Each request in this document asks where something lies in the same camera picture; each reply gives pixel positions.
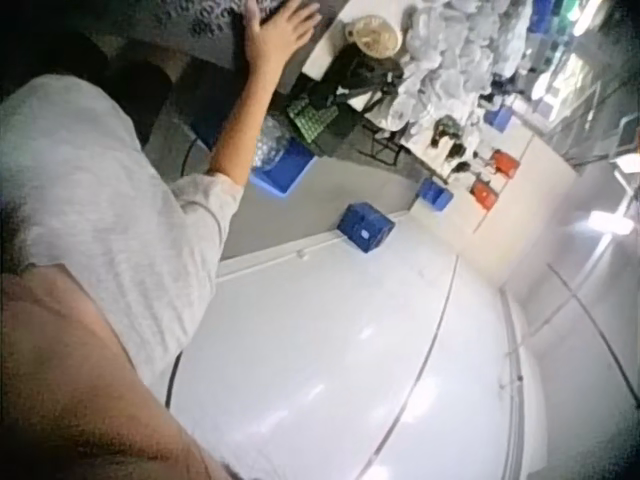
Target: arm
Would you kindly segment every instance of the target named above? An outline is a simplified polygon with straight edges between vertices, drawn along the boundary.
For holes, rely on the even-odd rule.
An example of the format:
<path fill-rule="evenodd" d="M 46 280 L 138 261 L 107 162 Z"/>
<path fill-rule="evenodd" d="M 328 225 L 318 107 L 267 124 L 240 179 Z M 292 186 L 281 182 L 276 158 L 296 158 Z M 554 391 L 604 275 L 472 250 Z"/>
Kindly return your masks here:
<path fill-rule="evenodd" d="M 207 174 L 222 173 L 237 185 L 246 185 L 262 122 L 282 70 L 291 55 L 309 41 L 320 21 L 317 3 L 298 8 L 300 3 L 289 0 L 269 22 L 260 25 L 256 0 L 247 1 L 249 80 L 211 154 Z"/>

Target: wall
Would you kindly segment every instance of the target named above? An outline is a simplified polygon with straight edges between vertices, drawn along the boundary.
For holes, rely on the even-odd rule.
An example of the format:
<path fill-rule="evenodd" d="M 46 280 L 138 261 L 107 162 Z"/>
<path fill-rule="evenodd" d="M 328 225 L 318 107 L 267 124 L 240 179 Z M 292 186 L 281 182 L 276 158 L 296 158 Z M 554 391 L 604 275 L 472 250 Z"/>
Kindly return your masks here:
<path fill-rule="evenodd" d="M 521 163 L 494 208 L 486 213 L 471 195 L 457 194 L 442 213 L 421 201 L 411 212 L 497 287 L 551 218 L 576 174 L 517 119 L 504 134 L 485 128 L 483 140 Z"/>
<path fill-rule="evenodd" d="M 592 210 L 615 211 L 626 195 L 610 165 L 588 168 L 506 283 L 540 368 L 550 472 L 576 474 L 585 452 L 640 407 L 638 235 L 609 242 L 586 225 Z"/>

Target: green object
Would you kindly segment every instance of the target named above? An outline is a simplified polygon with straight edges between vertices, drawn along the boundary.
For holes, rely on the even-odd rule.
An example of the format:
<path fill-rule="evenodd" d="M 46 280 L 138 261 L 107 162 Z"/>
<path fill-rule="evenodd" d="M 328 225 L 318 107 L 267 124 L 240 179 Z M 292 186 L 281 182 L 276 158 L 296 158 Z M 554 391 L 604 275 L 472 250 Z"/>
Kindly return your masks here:
<path fill-rule="evenodd" d="M 334 105 L 316 110 L 309 104 L 309 98 L 302 96 L 289 104 L 287 114 L 300 129 L 304 139 L 311 143 L 338 116 L 338 107 Z"/>

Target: desk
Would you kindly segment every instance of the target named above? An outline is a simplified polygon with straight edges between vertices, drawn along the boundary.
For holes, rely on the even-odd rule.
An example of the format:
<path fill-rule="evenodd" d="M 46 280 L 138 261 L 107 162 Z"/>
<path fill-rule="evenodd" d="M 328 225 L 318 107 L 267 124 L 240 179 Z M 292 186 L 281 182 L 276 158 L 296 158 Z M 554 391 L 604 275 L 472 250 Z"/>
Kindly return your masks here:
<path fill-rule="evenodd" d="M 406 25 L 407 15 L 422 5 L 420 0 L 349 0 L 336 21 L 316 44 L 302 68 L 302 72 L 316 81 L 322 80 L 329 65 L 346 44 L 344 36 L 346 24 L 365 15 L 380 15 L 398 31 L 403 32 L 402 26 Z M 361 112 L 370 100 L 371 94 L 367 94 L 352 99 L 349 104 Z M 402 144 L 425 163 L 430 170 L 441 177 L 446 177 L 451 167 L 445 159 L 453 142 L 445 138 L 440 142 L 438 149 L 432 149 L 429 147 L 432 135 L 432 131 L 425 131 L 414 141 L 403 141 Z"/>
<path fill-rule="evenodd" d="M 281 1 L 270 3 L 277 5 Z M 291 89 L 316 42 L 326 38 L 325 32 L 349 2 L 319 0 L 319 3 L 322 21 L 309 44 L 287 64 L 278 85 L 283 93 Z M 64 24 L 74 29 L 162 45 L 237 70 L 245 67 L 244 22 L 232 4 L 230 0 L 85 0 L 60 9 L 59 15 Z"/>
<path fill-rule="evenodd" d="M 346 44 L 344 36 L 345 25 L 365 15 L 379 15 L 384 17 L 399 32 L 403 31 L 406 14 L 411 8 L 422 6 L 421 0 L 349 0 L 336 21 L 320 38 L 311 55 L 302 67 L 302 73 L 314 80 L 320 81 L 331 65 L 332 60 Z M 352 99 L 349 104 L 361 112 L 369 102 L 371 94 Z"/>

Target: orange container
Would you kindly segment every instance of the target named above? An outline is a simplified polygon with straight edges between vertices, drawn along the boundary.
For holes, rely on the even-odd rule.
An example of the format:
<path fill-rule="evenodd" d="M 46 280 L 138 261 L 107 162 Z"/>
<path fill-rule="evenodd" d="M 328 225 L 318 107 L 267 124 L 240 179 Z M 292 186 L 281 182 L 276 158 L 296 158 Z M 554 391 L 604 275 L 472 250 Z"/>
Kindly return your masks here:
<path fill-rule="evenodd" d="M 515 177 L 518 168 L 520 168 L 520 162 L 502 150 L 493 152 L 491 161 L 496 168 L 496 172 L 502 173 L 507 178 Z"/>
<path fill-rule="evenodd" d="M 498 194 L 491 186 L 482 180 L 476 180 L 471 187 L 471 194 L 476 198 L 477 202 L 489 211 L 498 201 Z"/>

